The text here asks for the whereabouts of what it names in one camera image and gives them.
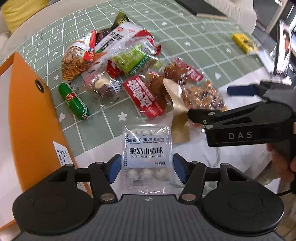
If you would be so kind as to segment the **person's right hand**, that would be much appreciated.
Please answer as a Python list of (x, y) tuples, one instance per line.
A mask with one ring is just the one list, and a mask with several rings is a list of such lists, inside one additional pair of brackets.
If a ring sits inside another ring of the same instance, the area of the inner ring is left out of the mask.
[(292, 161), (286, 159), (276, 151), (275, 144), (267, 144), (266, 148), (271, 153), (271, 162), (276, 173), (282, 181), (291, 183), (295, 179), (295, 158)]

